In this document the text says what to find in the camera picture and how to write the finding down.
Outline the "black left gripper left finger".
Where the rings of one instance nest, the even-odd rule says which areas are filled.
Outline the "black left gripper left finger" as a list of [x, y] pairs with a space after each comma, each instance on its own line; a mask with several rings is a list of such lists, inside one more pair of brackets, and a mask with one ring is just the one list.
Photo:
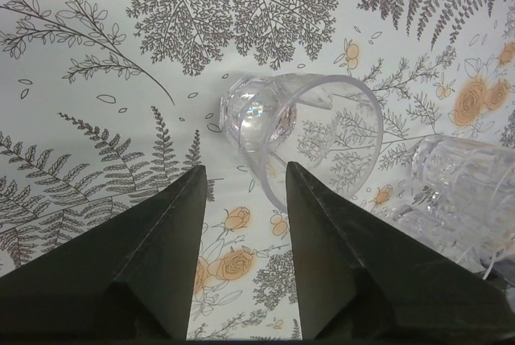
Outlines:
[[4, 341], [183, 340], [207, 195], [203, 166], [1, 279]]

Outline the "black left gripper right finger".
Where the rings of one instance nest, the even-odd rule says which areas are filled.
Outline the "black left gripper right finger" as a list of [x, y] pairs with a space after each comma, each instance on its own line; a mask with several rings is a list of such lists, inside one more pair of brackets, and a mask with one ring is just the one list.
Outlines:
[[287, 213], [302, 335], [330, 341], [511, 341], [503, 293], [337, 195], [297, 162]]

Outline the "clear tumbler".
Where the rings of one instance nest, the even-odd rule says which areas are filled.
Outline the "clear tumbler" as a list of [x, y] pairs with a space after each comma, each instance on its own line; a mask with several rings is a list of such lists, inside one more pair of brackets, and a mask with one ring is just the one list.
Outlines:
[[349, 199], [371, 175], [384, 135], [381, 105], [363, 82], [302, 73], [243, 76], [220, 99], [219, 127], [281, 212], [289, 162]]

